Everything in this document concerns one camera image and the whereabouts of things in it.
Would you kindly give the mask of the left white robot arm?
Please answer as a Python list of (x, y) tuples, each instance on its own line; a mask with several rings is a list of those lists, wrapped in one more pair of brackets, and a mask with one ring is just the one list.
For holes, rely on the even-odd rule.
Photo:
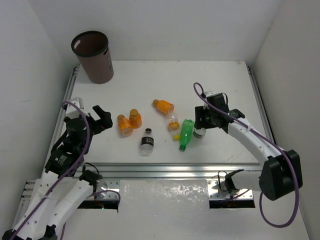
[(72, 189), (64, 196), (62, 180), (70, 180), (83, 164), (84, 156), (94, 135), (113, 126), (111, 113), (96, 105), (92, 108), (99, 116), (95, 120), (79, 107), (75, 117), (64, 118), (65, 131), (53, 145), (50, 157), (39, 180), (39, 187), (21, 220), (4, 232), (4, 240), (56, 240), (64, 232), (67, 219), (82, 202), (96, 195), (102, 176), (91, 170), (84, 170)]

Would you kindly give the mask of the clear bottle black cap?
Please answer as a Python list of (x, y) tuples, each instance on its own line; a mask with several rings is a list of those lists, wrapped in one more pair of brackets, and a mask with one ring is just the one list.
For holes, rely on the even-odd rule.
[(196, 129), (193, 130), (193, 135), (197, 139), (203, 139), (206, 135), (207, 130), (205, 128)]

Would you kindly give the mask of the clear bottle yellow cap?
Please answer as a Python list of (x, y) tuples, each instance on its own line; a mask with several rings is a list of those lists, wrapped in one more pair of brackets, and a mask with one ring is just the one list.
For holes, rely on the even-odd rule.
[(177, 115), (174, 112), (170, 112), (167, 114), (166, 125), (172, 140), (179, 141), (180, 140), (180, 123), (178, 121)]

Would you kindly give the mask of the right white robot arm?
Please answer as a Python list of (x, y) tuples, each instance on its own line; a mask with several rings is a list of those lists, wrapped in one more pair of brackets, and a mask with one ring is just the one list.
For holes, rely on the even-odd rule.
[(275, 201), (303, 186), (300, 156), (294, 150), (273, 146), (238, 109), (229, 109), (222, 93), (200, 94), (203, 106), (195, 107), (196, 129), (222, 129), (238, 140), (262, 167), (260, 175), (244, 169), (228, 173), (224, 186), (229, 193), (248, 187)]

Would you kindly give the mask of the green plastic bottle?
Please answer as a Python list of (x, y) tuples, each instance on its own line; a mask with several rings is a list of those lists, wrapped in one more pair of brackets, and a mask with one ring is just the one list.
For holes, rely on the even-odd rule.
[(193, 136), (195, 122), (191, 119), (185, 119), (182, 123), (182, 128), (179, 137), (179, 150), (184, 152), (190, 143)]

